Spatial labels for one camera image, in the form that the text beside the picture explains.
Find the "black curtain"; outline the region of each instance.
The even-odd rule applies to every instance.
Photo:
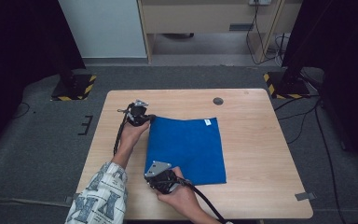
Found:
[[[344,149],[358,152],[358,1],[304,0],[283,66],[324,70],[324,108]]]
[[[57,59],[70,70],[85,68],[59,2],[0,0],[0,133],[23,89],[59,74]]]

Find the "gray carpet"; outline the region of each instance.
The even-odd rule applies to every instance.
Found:
[[[105,95],[111,90],[263,88],[263,74],[276,67],[191,66],[90,67],[97,76],[84,101],[52,102],[59,81],[48,77],[26,88],[19,110],[0,138],[0,198],[63,203],[75,193]],[[310,110],[318,97],[292,102],[277,111],[284,118]],[[274,107],[288,100],[271,99]],[[332,156],[341,212],[347,223],[358,222],[358,156],[343,151],[334,127],[318,107],[324,135]],[[93,116],[87,135],[82,123]],[[280,120],[287,142],[296,139],[302,116]],[[308,220],[265,220],[278,223],[342,223],[338,212],[329,161],[315,114],[305,118],[300,137],[289,144],[314,216]],[[0,223],[63,223],[69,208],[0,203]]]

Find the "yellow and black tape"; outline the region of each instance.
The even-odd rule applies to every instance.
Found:
[[[52,101],[72,101],[72,100],[85,100],[90,94],[92,86],[94,85],[95,79],[97,76],[92,75],[89,77],[87,84],[85,85],[85,89],[81,94],[78,95],[70,95],[70,94],[63,94],[51,97]]]
[[[269,74],[264,74],[264,80],[267,83],[269,94],[273,99],[298,99],[302,97],[309,97],[309,95],[303,95],[303,94],[278,94],[274,88],[274,85],[271,82],[271,79],[269,78]]]

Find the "blue towel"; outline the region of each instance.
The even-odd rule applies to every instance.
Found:
[[[145,173],[153,161],[179,166],[194,185],[226,183],[217,118],[156,117],[150,126]]]

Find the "patterned sleeve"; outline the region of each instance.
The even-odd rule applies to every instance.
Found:
[[[65,223],[122,223],[126,211],[127,175],[107,162],[73,201]]]

